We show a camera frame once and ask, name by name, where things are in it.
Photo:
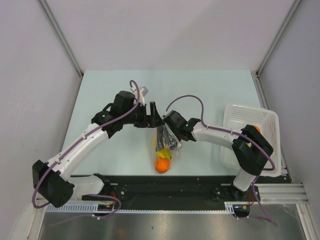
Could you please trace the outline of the clear zip top bag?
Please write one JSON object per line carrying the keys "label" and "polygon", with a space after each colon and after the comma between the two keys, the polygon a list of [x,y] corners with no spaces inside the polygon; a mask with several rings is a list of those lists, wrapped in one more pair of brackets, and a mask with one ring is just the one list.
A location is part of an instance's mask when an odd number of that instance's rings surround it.
{"label": "clear zip top bag", "polygon": [[166,125],[157,127],[149,141],[150,161],[158,174],[170,170],[179,156],[182,144]]}

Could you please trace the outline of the yellow fake banana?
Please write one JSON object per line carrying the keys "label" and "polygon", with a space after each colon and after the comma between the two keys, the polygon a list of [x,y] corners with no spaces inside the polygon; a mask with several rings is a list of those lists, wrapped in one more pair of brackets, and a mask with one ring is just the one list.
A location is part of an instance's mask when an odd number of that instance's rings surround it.
{"label": "yellow fake banana", "polygon": [[171,155],[171,152],[168,148],[163,148],[161,150],[156,150],[156,136],[157,134],[154,133],[153,136],[152,136],[152,149],[153,149],[153,153],[155,155],[155,158],[158,159],[158,158],[162,158],[162,159],[168,159],[168,160],[171,160],[172,159],[172,155]]}

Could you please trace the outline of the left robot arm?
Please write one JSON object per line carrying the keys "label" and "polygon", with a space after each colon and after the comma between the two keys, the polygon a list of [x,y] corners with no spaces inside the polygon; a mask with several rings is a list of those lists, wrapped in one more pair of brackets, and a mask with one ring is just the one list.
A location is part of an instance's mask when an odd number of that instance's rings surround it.
{"label": "left robot arm", "polygon": [[100,174],[85,177],[72,177],[72,174],[93,150],[123,126],[157,128],[164,125],[155,102],[150,102],[150,114],[147,114],[144,100],[147,93],[146,87],[120,91],[112,103],[91,119],[86,130],[67,149],[47,162],[36,161],[32,166],[34,193],[40,194],[56,208],[70,199],[81,199],[87,195],[95,195],[100,200],[107,199],[111,188]]}

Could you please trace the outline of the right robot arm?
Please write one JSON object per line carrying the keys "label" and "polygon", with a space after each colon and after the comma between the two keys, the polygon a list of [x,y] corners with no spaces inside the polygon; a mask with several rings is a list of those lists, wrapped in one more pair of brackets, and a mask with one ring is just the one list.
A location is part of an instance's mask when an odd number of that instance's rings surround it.
{"label": "right robot arm", "polygon": [[249,187],[262,173],[274,152],[272,145],[253,125],[247,124],[240,132],[221,127],[205,126],[198,118],[186,120],[172,110],[156,128],[155,150],[177,151],[181,141],[206,142],[233,151],[240,169],[230,186],[231,196],[242,201]]}

